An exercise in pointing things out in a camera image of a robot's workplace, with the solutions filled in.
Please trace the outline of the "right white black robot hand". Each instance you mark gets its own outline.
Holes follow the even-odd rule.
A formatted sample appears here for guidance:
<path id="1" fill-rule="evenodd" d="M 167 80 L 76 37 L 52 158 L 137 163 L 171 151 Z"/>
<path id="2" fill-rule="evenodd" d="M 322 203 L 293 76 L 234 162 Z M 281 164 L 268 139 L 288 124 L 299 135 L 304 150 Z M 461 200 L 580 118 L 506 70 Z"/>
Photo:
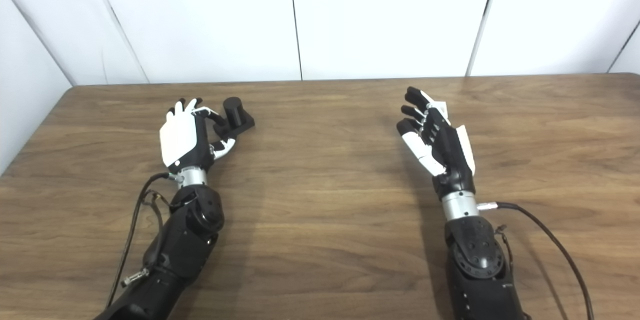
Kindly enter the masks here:
<path id="1" fill-rule="evenodd" d="M 476 165 L 464 125 L 454 127 L 445 101 L 436 101 L 423 90 L 409 86 L 401 107 L 406 118 L 397 131 L 418 162 L 432 176 L 439 199 L 458 192 L 476 193 Z"/>

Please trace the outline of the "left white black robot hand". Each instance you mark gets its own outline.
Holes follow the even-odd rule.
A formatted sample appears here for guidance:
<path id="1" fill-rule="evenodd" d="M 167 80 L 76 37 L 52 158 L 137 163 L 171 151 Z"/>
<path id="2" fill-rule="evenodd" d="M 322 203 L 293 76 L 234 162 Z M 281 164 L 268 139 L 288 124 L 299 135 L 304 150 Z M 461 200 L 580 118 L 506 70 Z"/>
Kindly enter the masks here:
<path id="1" fill-rule="evenodd" d="M 215 160 L 226 156 L 237 142 L 233 135 L 219 135 L 219 140 L 210 142 L 207 119 L 218 126 L 226 120 L 208 106 L 201 106 L 202 99 L 195 97 L 186 101 L 181 97 L 169 110 L 160 128 L 161 158 L 172 174 L 186 168 L 199 168 L 206 172 Z"/>

